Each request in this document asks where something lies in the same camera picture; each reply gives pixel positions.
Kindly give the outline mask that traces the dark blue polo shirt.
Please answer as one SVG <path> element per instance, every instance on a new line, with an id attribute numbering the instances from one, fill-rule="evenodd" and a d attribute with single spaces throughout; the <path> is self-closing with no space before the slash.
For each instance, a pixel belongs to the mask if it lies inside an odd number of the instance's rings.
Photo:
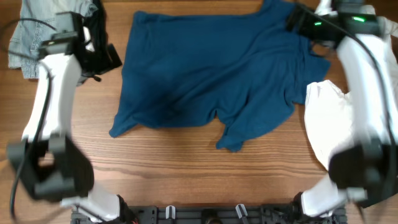
<path id="1" fill-rule="evenodd" d="M 330 68 L 307 38 L 285 28 L 293 9 L 290 2 L 264 1 L 239 16 L 136 12 L 110 135 L 138 124 L 186 128 L 218 118 L 224 133 L 216 148 L 236 152 L 271 132 Z"/>

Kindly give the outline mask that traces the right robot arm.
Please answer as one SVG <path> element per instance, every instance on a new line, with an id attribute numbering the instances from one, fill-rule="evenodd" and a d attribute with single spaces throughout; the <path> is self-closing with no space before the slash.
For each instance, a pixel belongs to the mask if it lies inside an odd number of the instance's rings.
<path id="1" fill-rule="evenodd" d="M 310 40 L 333 48 L 353 101 L 353 145 L 334 153 L 328 174 L 297 194 L 289 217 L 319 220 L 349 202 L 369 207 L 397 193 L 397 105 L 387 65 L 381 19 L 362 1 L 297 3 L 286 22 Z"/>

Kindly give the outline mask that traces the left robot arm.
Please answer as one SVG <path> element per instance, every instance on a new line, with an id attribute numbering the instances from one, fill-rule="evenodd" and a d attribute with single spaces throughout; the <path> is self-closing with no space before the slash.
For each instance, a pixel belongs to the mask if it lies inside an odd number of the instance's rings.
<path id="1" fill-rule="evenodd" d="M 137 215 L 119 195 L 95 182 L 93 166 L 71 138 L 75 90 L 83 75 L 100 75 L 121 66 L 111 44 L 90 49 L 83 18 L 56 15 L 51 38 L 39 48 L 39 82 L 21 142 L 7 147 L 15 183 L 33 200 L 59 203 L 92 223 L 137 223 Z"/>

